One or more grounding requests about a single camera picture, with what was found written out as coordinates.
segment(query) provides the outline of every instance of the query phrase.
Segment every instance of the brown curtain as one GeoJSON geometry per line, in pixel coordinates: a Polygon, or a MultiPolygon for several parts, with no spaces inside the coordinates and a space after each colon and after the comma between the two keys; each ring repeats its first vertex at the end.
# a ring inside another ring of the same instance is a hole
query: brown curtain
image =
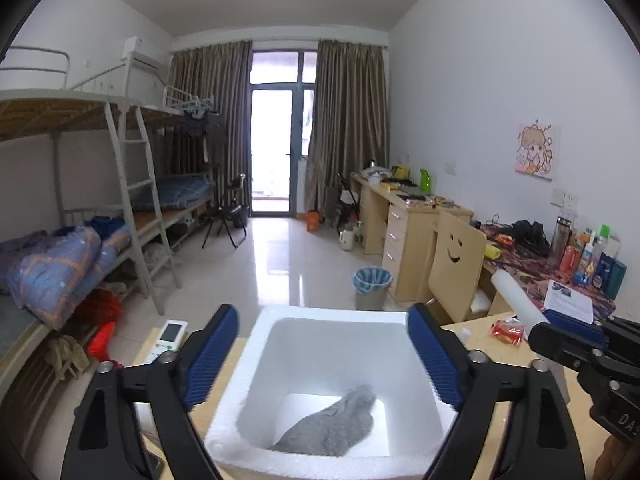
{"type": "MultiPolygon", "coordinates": [[[[227,130],[226,157],[218,189],[239,173],[246,175],[241,195],[244,204],[251,196],[251,110],[249,73],[252,63],[250,41],[224,43],[174,54],[169,81],[172,86],[202,98],[212,98],[227,130]]],[[[194,173],[202,144],[187,135],[167,136],[167,167],[173,173],[194,173]]]]}
{"type": "Polygon", "coordinates": [[[320,41],[314,122],[306,164],[306,210],[324,211],[328,187],[374,159],[388,162],[382,47],[320,41]]]}

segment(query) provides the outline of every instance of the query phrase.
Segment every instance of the gray towel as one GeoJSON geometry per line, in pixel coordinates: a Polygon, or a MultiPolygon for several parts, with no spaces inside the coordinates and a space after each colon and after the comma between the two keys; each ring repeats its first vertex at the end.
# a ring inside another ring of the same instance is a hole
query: gray towel
{"type": "Polygon", "coordinates": [[[344,456],[371,432],[373,417],[369,411],[375,400],[370,386],[358,386],[328,408],[297,422],[271,449],[344,456]]]}

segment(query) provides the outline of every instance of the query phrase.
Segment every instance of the red bag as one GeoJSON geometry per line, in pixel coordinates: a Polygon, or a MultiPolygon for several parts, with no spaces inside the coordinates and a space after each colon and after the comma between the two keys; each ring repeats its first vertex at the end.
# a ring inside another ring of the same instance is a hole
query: red bag
{"type": "Polygon", "coordinates": [[[503,343],[517,346],[524,336],[524,325],[517,319],[500,319],[491,327],[491,335],[503,343]]]}
{"type": "Polygon", "coordinates": [[[95,326],[117,321],[122,314],[118,297],[108,290],[96,288],[76,308],[76,316],[95,326]]]}
{"type": "Polygon", "coordinates": [[[87,353],[98,359],[98,362],[100,363],[102,361],[110,361],[109,341],[115,329],[115,321],[108,322],[104,326],[100,327],[98,332],[95,333],[94,338],[91,339],[91,342],[89,343],[87,353]]]}

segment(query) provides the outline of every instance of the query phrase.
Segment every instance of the folding chair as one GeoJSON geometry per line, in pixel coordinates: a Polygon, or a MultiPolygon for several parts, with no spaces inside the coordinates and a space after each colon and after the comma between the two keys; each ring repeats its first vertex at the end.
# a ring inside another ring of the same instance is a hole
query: folding chair
{"type": "Polygon", "coordinates": [[[244,187],[244,173],[239,174],[231,181],[231,183],[226,187],[225,192],[222,195],[222,199],[220,199],[215,206],[210,208],[205,215],[208,217],[209,229],[207,230],[207,235],[204,237],[204,241],[202,243],[202,248],[207,243],[207,239],[209,238],[209,234],[211,233],[211,229],[213,228],[213,224],[217,218],[220,218],[222,222],[220,222],[220,227],[218,228],[218,234],[216,236],[220,236],[220,231],[222,231],[222,226],[226,229],[226,234],[229,236],[229,240],[233,247],[236,249],[246,240],[246,225],[244,225],[244,219],[242,218],[242,205],[238,203],[238,193],[244,187]],[[242,226],[242,230],[244,231],[244,238],[240,240],[236,244],[234,238],[231,235],[231,231],[229,230],[229,225],[227,222],[233,223],[235,220],[240,222],[242,226]]]}

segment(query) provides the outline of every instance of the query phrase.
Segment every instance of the glass door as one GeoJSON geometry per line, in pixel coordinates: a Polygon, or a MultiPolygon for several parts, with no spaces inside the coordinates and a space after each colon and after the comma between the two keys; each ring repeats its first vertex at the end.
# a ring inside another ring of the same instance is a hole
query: glass door
{"type": "Polygon", "coordinates": [[[291,90],[252,94],[252,210],[257,213],[289,213],[292,102],[291,90]]]}
{"type": "Polygon", "coordinates": [[[255,52],[251,70],[252,214],[295,216],[313,120],[316,52],[255,52]]]}

